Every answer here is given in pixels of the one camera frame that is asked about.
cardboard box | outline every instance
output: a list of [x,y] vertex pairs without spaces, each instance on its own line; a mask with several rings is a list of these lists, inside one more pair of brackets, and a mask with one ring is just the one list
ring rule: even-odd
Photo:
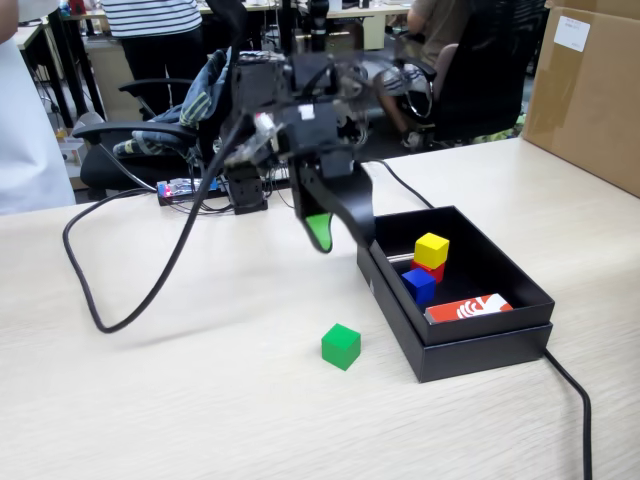
[[640,1],[547,3],[523,136],[640,196]]

yellow cube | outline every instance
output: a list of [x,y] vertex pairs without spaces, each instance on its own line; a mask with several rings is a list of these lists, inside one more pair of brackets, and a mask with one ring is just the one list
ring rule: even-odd
[[449,240],[433,233],[427,233],[416,242],[413,260],[429,268],[438,268],[447,261]]

desk surface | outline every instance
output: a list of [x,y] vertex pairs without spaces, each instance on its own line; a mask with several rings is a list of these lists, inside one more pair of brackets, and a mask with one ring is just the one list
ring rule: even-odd
[[34,25],[33,27],[18,27],[18,31],[13,36],[13,40],[16,42],[18,48],[20,50],[28,48],[42,27],[42,24]]
[[[351,17],[375,17],[378,15],[399,15],[407,13],[410,10],[410,6],[404,5],[381,5],[379,7],[371,8],[350,8],[348,10],[332,10],[327,14],[327,18],[351,18]],[[306,13],[307,5],[300,3],[298,9]]]
[[[246,3],[243,4],[248,12],[262,12],[265,10],[274,10],[277,8],[274,1],[271,1],[268,5],[248,5]],[[211,9],[209,7],[205,7],[202,5],[198,6],[198,10],[202,15],[209,15],[211,13]],[[97,8],[95,10],[88,10],[87,13],[83,15],[70,15],[68,17],[62,17],[64,20],[88,20],[88,19],[106,19],[107,15],[104,13],[104,10],[101,8]]]
[[[640,200],[520,140],[390,164],[556,300],[549,348],[591,395],[595,478],[635,478]],[[370,170],[376,213],[421,208]],[[320,255],[272,200],[198,219],[157,299],[111,336],[62,247],[85,206],[0,218],[0,478],[582,478],[580,400],[547,362],[417,384],[346,229]],[[106,323],[148,292],[184,220],[140,197],[76,225]],[[335,322],[362,333],[347,372],[320,358]]]

office chair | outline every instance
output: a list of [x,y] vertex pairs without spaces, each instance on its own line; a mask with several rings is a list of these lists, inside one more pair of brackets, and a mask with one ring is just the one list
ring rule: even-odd
[[[73,136],[84,138],[92,144],[92,148],[87,153],[80,170],[81,180],[93,189],[127,190],[140,186],[140,183],[133,178],[136,177],[144,184],[154,187],[158,182],[167,181],[174,178],[188,178],[190,176],[189,164],[185,156],[178,151],[170,152],[169,149],[161,149],[153,146],[153,153],[149,148],[147,152],[138,151],[137,155],[120,156],[114,162],[110,156],[114,144],[126,138],[131,138],[132,132],[153,132],[170,140],[178,140],[180,152],[187,151],[191,147],[198,147],[201,152],[203,163],[206,165],[213,158],[213,144],[218,138],[220,127],[231,110],[231,77],[234,65],[235,51],[231,48],[225,55],[222,51],[216,52],[211,62],[215,66],[216,75],[209,74],[210,85],[219,85],[219,96],[213,107],[212,114],[206,120],[200,121],[197,125],[181,126],[173,123],[155,122],[106,122],[96,125],[82,127],[73,132]],[[127,91],[138,97],[144,95],[145,86],[150,84],[175,84],[191,83],[190,80],[175,79],[147,79],[132,82],[121,87],[122,91]],[[143,108],[151,113],[151,109],[142,100]],[[181,107],[174,107],[169,112],[176,110],[181,112]]]
[[471,16],[460,43],[446,46],[434,67],[415,62],[431,86],[433,103],[419,92],[397,97],[428,143],[468,141],[512,128],[522,108],[527,65],[544,33],[545,0],[469,1]]

black box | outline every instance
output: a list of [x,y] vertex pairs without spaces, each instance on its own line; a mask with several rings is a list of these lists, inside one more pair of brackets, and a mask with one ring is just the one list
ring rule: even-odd
[[[425,315],[400,275],[427,232],[450,241],[427,306],[498,293],[513,310],[443,323]],[[546,348],[554,301],[455,207],[377,217],[358,266],[420,382],[528,362]]]

